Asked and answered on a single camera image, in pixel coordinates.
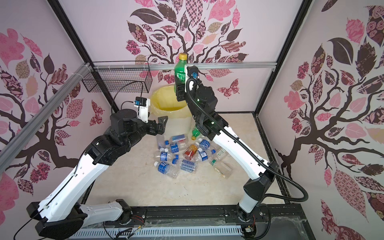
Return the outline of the small bottle blue label blue cap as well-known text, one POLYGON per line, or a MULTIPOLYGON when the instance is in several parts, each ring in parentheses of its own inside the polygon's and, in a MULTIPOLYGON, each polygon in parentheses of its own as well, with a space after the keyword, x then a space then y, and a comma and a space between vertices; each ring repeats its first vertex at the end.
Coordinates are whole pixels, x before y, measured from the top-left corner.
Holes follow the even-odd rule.
POLYGON ((169 162, 175 164, 179 160, 178 154, 173 154, 165 151, 156 151, 154 154, 154 160, 159 162, 169 162))

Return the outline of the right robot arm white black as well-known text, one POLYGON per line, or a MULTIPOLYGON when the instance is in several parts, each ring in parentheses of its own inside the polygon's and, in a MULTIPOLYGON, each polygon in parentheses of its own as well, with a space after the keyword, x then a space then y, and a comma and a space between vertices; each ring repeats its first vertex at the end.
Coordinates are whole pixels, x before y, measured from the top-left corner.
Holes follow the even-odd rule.
POLYGON ((244 185, 245 194, 238 203, 239 214, 247 218, 265 198, 267 190, 276 178, 270 170, 276 171, 277 164, 269 163, 251 149, 244 149, 247 145, 215 111, 218 99, 211 87, 195 85, 193 82, 189 83, 189 87, 191 98, 186 92, 184 83, 175 85, 177 101, 186 101, 198 130, 203 136, 226 150, 250 178, 244 185))

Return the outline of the green bottle yellow cap front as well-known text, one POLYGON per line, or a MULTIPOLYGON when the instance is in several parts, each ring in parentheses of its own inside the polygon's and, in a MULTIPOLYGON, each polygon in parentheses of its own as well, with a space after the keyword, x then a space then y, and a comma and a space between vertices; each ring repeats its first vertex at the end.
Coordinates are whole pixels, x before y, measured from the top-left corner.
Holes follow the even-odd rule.
POLYGON ((184 86, 186 81, 185 65, 188 63, 188 55, 186 53, 179 54, 179 61, 175 66, 175 91, 179 86, 184 86))

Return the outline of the clear bottle green cap front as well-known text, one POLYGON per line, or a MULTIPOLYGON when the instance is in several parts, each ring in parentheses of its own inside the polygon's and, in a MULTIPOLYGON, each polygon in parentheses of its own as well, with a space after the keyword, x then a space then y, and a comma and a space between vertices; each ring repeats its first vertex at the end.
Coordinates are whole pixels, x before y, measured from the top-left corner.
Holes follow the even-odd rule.
POLYGON ((228 179, 232 174, 233 170, 228 165, 223 163, 222 161, 218 161, 218 160, 213 159, 210 162, 210 165, 214 168, 214 170, 219 175, 221 175, 225 179, 228 179))

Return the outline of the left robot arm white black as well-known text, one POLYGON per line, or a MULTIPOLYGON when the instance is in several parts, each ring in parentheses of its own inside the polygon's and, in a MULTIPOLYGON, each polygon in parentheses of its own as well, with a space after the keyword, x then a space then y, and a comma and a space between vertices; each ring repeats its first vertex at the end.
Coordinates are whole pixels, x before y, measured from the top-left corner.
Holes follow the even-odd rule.
POLYGON ((104 205, 79 204, 79 198, 91 184, 128 153, 146 135, 162 135, 168 116, 149 120, 149 99, 137 97, 138 110, 122 109, 110 115, 111 125, 83 151, 78 164, 44 200, 32 202, 27 212, 36 220, 35 229, 42 238, 65 240, 89 225, 115 222, 128 224, 131 207, 122 199, 104 205))

